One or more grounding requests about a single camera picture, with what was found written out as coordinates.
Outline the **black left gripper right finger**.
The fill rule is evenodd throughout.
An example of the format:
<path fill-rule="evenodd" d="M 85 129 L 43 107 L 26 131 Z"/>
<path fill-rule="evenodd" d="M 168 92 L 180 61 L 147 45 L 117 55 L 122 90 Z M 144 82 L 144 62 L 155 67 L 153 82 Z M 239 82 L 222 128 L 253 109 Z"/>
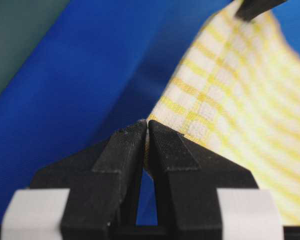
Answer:
<path fill-rule="evenodd" d="M 148 123 L 158 223 L 174 240 L 282 240 L 271 194 L 252 173 L 155 121 Z"/>

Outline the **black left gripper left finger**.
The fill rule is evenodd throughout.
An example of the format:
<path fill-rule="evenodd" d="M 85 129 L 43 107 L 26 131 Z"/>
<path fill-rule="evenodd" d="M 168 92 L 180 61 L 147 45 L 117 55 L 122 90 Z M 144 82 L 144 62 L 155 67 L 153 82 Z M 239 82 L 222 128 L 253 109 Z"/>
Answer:
<path fill-rule="evenodd" d="M 1 224 L 2 240 L 107 240 L 129 190 L 139 188 L 147 123 L 38 170 L 17 190 Z"/>

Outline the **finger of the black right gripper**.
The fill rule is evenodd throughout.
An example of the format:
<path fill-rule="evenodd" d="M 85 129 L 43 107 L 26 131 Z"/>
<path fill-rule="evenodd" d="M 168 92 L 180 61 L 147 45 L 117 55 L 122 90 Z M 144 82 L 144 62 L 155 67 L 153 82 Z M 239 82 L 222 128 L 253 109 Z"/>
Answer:
<path fill-rule="evenodd" d="M 272 10 L 287 0 L 243 0 L 235 17 L 250 22 L 255 17 Z"/>

